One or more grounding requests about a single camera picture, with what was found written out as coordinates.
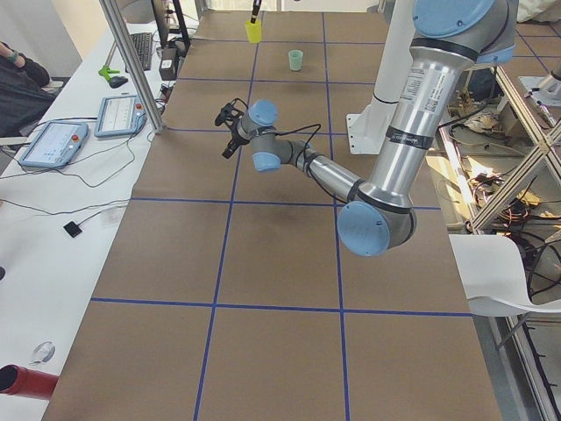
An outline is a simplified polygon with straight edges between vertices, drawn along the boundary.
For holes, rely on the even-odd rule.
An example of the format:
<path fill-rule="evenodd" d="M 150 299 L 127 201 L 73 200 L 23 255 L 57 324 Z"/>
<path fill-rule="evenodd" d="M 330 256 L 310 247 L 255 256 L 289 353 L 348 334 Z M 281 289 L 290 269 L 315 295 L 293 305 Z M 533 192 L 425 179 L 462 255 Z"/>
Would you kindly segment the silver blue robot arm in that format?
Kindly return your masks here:
<path fill-rule="evenodd" d="M 226 125 L 230 158 L 241 146 L 252 149 L 259 172 L 283 164 L 299 168 L 344 206 L 337 232 L 360 256 L 376 256 L 407 242 L 416 216 L 409 191 L 437 133 L 459 77 L 473 67 L 509 61 L 515 46 L 516 1 L 415 1 L 405 18 L 412 30 L 410 70 L 373 171 L 362 179 L 317 152 L 309 143 L 287 140 L 274 127 L 278 110 L 261 99 L 244 110 L 228 102 L 215 124 Z"/>

